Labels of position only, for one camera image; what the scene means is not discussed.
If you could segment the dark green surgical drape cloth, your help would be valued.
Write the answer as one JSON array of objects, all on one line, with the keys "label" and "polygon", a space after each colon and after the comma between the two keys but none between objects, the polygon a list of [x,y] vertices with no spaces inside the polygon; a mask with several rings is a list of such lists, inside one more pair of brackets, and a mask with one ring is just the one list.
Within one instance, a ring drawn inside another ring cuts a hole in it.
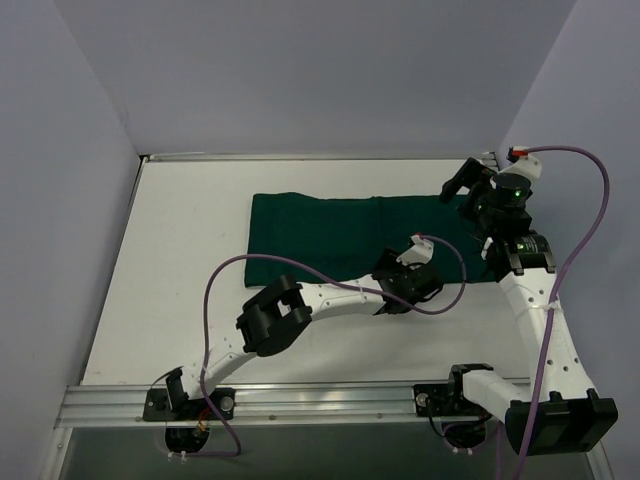
[{"label": "dark green surgical drape cloth", "polygon": [[[461,201],[456,197],[443,204],[435,195],[319,199],[293,192],[259,193],[252,198],[247,251],[286,257],[346,281],[371,273],[385,248],[401,253],[412,235],[431,235],[456,248],[435,247],[431,263],[444,283],[462,277],[491,282],[494,277],[481,259],[481,246],[456,210]],[[249,259],[244,285],[265,286],[287,273],[300,282],[317,280],[290,265]]]}]

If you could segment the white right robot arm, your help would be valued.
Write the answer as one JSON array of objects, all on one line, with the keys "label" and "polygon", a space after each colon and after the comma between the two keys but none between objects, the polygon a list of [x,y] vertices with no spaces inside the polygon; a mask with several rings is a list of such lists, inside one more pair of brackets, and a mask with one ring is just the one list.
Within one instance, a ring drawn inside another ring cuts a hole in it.
[{"label": "white right robot arm", "polygon": [[618,419],[599,395],[574,346],[562,310],[561,278],[548,240],[526,211],[541,167],[524,156],[503,171],[469,158],[444,183],[439,199],[468,193],[462,218],[477,228],[481,257],[512,308],[532,384],[524,389],[487,364],[452,367],[444,400],[455,412],[478,406],[499,420],[512,449],[526,456],[592,450]]}]

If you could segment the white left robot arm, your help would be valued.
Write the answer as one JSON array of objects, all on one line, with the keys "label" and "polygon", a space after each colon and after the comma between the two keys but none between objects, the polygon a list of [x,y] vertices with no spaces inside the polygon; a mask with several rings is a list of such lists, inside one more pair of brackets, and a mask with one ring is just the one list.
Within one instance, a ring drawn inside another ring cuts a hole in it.
[{"label": "white left robot arm", "polygon": [[443,282],[428,262],[403,264],[385,257],[383,267],[355,280],[338,282],[299,262],[265,254],[241,259],[274,260],[299,267],[320,281],[304,283],[284,274],[259,290],[235,320],[213,321],[209,300],[213,282],[235,259],[210,277],[203,299],[204,351],[199,360],[180,366],[166,379],[165,405],[179,419],[194,417],[202,399],[249,361],[289,348],[314,321],[349,315],[396,315],[416,310],[440,293]]}]

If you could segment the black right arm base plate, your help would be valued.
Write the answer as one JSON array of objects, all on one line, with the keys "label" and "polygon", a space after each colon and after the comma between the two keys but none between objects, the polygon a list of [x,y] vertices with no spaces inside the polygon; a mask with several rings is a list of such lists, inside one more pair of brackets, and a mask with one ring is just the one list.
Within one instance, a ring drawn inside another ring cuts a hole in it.
[{"label": "black right arm base plate", "polygon": [[446,383],[422,383],[412,386],[418,417],[491,417],[483,407],[451,393]]}]

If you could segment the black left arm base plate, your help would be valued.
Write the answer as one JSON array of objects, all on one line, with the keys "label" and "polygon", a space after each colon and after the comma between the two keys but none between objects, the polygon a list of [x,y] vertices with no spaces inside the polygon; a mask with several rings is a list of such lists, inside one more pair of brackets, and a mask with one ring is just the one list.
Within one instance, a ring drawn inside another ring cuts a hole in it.
[{"label": "black left arm base plate", "polygon": [[[234,418],[235,393],[232,388],[217,388],[210,394],[210,401],[216,406],[225,420]],[[171,401],[166,388],[151,388],[146,393],[141,418],[145,422],[181,422],[196,421],[203,418],[216,420],[210,412],[205,399],[187,400],[176,411],[171,408]]]}]

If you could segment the aluminium back frame rail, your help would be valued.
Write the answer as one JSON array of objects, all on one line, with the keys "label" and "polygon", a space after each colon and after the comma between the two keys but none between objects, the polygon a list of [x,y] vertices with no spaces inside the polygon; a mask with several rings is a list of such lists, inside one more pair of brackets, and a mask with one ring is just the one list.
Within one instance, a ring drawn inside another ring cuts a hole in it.
[{"label": "aluminium back frame rail", "polygon": [[470,154],[414,153],[159,153],[147,154],[149,162],[324,161],[324,160],[460,160]]}]

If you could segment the aluminium front frame rail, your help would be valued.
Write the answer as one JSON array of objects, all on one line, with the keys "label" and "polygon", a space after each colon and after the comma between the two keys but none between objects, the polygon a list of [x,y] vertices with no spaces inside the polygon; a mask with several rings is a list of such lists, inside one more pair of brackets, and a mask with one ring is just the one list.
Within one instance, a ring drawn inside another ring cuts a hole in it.
[{"label": "aluminium front frame rail", "polygon": [[[232,384],[234,416],[230,425],[337,425],[416,423],[412,381]],[[57,428],[194,427],[195,419],[150,422],[147,385],[69,387],[54,426]]]}]

